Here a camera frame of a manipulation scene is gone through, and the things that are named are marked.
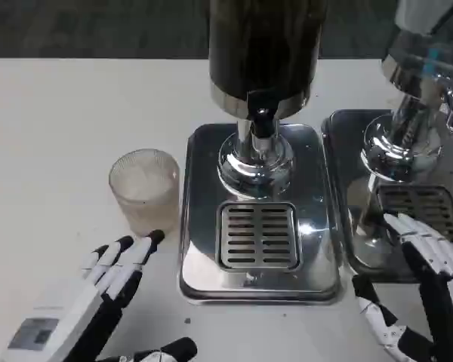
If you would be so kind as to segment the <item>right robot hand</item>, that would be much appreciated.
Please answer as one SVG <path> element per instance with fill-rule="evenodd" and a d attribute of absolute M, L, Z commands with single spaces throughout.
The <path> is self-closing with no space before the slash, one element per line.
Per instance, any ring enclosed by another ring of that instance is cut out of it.
<path fill-rule="evenodd" d="M 400 325 L 366 275 L 352 277 L 360 314 L 376 342 L 395 361 L 453 361 L 453 243 L 405 213 L 385 213 L 384 222 L 399 236 L 418 282 L 430 337 Z"/>

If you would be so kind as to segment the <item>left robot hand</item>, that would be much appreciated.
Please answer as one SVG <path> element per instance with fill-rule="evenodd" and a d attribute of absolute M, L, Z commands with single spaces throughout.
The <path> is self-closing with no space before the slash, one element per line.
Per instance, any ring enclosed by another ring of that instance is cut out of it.
<path fill-rule="evenodd" d="M 81 271 L 52 284 L 30 309 L 1 361 L 96 361 L 139 289 L 165 233 L 130 235 L 88 254 Z"/>

